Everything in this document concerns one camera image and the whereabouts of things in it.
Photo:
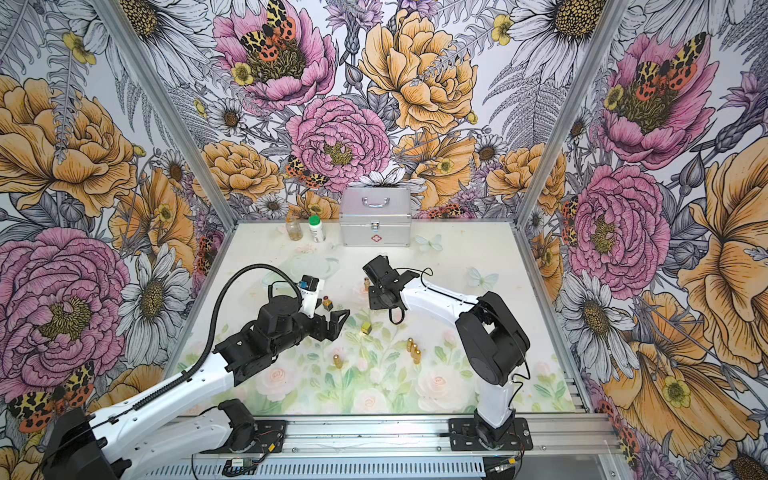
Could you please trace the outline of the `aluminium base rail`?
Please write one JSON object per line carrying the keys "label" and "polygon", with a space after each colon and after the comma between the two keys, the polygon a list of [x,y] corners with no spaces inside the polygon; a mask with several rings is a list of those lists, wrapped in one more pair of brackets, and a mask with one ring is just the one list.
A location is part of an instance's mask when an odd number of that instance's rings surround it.
{"label": "aluminium base rail", "polygon": [[186,455],[150,479],[630,479],[601,414],[518,415],[505,445],[487,450],[470,415],[256,418],[259,444]]}

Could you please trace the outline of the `white bottle green cap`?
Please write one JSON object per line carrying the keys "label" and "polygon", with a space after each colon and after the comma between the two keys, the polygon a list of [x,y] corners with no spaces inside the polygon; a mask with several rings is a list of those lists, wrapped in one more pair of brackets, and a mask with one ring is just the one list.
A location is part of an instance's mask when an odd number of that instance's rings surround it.
{"label": "white bottle green cap", "polygon": [[324,225],[319,215],[312,215],[308,219],[309,230],[314,242],[322,243],[326,239]]}

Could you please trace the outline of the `silver aluminium first aid case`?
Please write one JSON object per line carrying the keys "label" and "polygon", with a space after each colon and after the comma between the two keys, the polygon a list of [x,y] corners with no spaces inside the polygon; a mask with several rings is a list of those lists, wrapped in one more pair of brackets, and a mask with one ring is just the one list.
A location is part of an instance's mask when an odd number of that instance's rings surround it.
{"label": "silver aluminium first aid case", "polygon": [[350,187],[341,198],[339,222],[347,247],[408,247],[410,192],[400,187]]}

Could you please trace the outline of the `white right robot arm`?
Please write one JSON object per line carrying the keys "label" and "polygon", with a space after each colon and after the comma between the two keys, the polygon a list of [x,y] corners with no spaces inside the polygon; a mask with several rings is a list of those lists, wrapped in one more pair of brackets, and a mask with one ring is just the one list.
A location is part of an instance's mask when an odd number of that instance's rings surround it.
{"label": "white right robot arm", "polygon": [[530,340],[502,297],[461,294],[432,284],[424,270],[395,268],[379,255],[363,266],[370,281],[369,307],[389,314],[424,312],[455,328],[465,356],[479,378],[478,403],[472,422],[449,434],[465,450],[525,448],[515,431],[515,397],[530,379],[526,355]]}

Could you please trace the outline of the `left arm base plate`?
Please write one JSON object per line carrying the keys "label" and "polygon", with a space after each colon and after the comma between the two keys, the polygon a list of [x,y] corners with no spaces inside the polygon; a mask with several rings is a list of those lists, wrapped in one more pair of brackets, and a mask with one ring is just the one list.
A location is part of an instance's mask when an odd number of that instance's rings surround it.
{"label": "left arm base plate", "polygon": [[218,454],[276,454],[281,453],[286,437],[284,420],[256,420],[237,427],[225,443],[209,453]]}

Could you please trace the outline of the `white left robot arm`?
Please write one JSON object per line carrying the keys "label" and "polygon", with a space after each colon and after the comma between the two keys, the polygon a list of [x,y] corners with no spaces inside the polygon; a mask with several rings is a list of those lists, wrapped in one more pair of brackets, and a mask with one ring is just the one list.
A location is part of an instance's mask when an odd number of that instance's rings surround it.
{"label": "white left robot arm", "polygon": [[195,419],[179,415],[270,367],[305,338],[334,341],[349,310],[304,313],[278,296],[255,320],[217,344],[197,371],[179,373],[98,413],[71,411],[53,430],[40,465],[46,479],[138,479],[187,455],[256,442],[253,416],[229,400]]}

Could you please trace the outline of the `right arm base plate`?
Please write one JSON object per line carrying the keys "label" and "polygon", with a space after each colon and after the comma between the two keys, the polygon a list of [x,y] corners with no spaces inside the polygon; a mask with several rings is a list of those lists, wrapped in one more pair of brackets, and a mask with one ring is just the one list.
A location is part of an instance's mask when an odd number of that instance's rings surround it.
{"label": "right arm base plate", "polygon": [[511,416],[500,427],[492,427],[479,416],[450,418],[448,432],[452,451],[522,452],[534,447],[526,419]]}

